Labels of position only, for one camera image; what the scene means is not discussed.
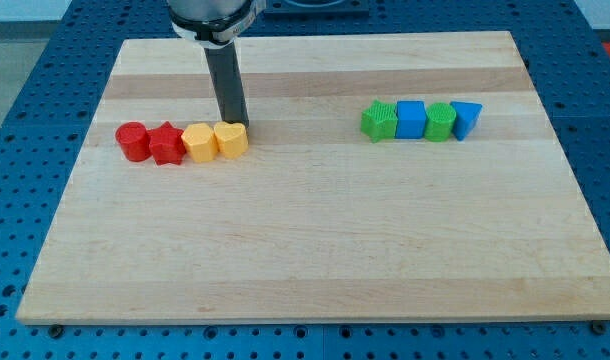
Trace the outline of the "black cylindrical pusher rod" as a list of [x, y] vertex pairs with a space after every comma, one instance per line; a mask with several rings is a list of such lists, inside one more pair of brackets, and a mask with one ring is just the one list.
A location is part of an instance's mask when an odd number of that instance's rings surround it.
[[205, 48], [212, 85], [221, 119], [249, 126], [246, 99], [234, 43], [222, 48]]

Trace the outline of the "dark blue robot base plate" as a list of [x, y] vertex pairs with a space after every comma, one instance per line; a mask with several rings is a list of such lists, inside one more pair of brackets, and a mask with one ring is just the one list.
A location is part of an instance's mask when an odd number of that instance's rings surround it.
[[264, 15], [283, 16], [327, 16], [368, 15], [368, 0], [267, 0]]

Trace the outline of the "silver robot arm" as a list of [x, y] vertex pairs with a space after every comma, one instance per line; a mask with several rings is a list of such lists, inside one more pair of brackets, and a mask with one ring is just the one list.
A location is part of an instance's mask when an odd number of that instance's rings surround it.
[[174, 31], [202, 46], [221, 119], [249, 125], [235, 39], [266, 9], [265, 0], [168, 0]]

